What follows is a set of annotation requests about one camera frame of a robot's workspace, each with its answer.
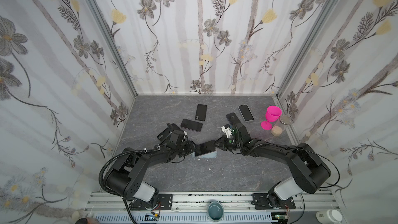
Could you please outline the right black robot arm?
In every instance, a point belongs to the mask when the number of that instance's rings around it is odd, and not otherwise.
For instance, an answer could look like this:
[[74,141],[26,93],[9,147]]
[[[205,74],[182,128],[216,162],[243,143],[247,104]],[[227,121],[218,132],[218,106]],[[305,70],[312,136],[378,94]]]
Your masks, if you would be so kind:
[[309,145],[278,145],[269,141],[251,138],[246,127],[239,123],[236,127],[222,127],[223,136],[214,141],[214,146],[243,156],[267,158],[285,164],[291,177],[275,184],[266,194],[265,203],[271,209],[287,205],[293,196],[301,193],[314,194],[332,175],[323,161]]

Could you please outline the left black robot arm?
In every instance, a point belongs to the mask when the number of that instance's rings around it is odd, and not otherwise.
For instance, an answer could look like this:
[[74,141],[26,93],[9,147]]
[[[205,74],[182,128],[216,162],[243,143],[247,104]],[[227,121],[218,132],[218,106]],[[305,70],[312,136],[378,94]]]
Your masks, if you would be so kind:
[[172,162],[195,152],[198,145],[176,124],[158,134],[153,149],[125,148],[101,168],[98,182],[103,191],[121,197],[124,202],[138,201],[141,207],[155,209],[160,204],[159,190],[144,182],[147,169]]

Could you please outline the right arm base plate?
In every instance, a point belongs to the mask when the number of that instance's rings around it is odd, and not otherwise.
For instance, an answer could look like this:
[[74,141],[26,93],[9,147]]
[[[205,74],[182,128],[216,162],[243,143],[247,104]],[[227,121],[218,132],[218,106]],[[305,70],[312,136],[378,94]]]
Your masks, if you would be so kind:
[[252,194],[252,205],[255,209],[296,209],[293,198],[287,200],[281,200],[276,195],[273,194]]

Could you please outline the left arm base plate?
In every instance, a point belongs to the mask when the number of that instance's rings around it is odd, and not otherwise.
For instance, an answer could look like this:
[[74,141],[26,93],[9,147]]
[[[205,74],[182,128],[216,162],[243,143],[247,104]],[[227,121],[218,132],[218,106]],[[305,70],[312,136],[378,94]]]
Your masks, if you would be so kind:
[[129,209],[132,211],[170,211],[172,209],[173,195],[158,194],[150,202],[135,199],[129,202]]

